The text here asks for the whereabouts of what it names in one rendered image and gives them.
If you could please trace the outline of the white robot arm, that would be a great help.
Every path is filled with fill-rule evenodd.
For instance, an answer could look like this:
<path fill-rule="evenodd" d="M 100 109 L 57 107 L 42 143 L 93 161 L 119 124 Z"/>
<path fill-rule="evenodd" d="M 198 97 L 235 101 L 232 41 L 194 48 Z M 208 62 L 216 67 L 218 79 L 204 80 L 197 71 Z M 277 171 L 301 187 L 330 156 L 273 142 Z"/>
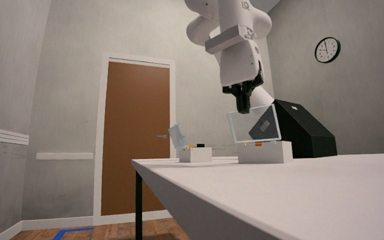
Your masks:
<path fill-rule="evenodd" d="M 184 0 L 186 6 L 199 15 L 186 28 L 188 39 L 214 55 L 220 65 L 222 50 L 245 38 L 254 41 L 265 38 L 272 21 L 263 11 L 254 8 L 249 0 Z M 210 33 L 220 26 L 220 34 Z M 250 105 L 271 105 L 274 99 L 261 87 L 251 93 Z"/>

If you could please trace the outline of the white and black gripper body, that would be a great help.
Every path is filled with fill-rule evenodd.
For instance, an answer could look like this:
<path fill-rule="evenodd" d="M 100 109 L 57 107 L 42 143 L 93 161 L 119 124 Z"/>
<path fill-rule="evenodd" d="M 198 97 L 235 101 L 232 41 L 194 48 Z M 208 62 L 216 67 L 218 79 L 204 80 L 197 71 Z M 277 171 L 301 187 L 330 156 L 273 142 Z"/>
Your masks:
<path fill-rule="evenodd" d="M 264 80 L 264 69 L 257 44 L 248 38 L 221 51 L 220 83 L 223 87 L 254 81 L 258 70 Z"/>

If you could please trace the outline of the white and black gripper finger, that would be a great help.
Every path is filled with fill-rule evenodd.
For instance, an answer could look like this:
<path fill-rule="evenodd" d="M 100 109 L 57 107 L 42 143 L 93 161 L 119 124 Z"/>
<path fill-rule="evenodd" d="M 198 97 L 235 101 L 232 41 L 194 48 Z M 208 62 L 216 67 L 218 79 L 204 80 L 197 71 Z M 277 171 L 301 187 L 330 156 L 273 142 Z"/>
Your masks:
<path fill-rule="evenodd" d="M 258 70 L 258 74 L 255 77 L 255 80 L 246 80 L 242 82 L 242 91 L 240 95 L 240 109 L 241 112 L 249 114 L 250 113 L 250 96 L 254 89 L 264 83 L 260 70 Z"/>
<path fill-rule="evenodd" d="M 238 110 L 238 113 L 240 114 L 246 114 L 244 112 L 241 112 L 241 103 L 240 103 L 240 95 L 242 94 L 241 85 L 233 84 L 231 85 L 231 88 L 229 86 L 222 86 L 222 92 L 224 94 L 232 94 L 234 97 L 236 97 L 236 109 Z"/>

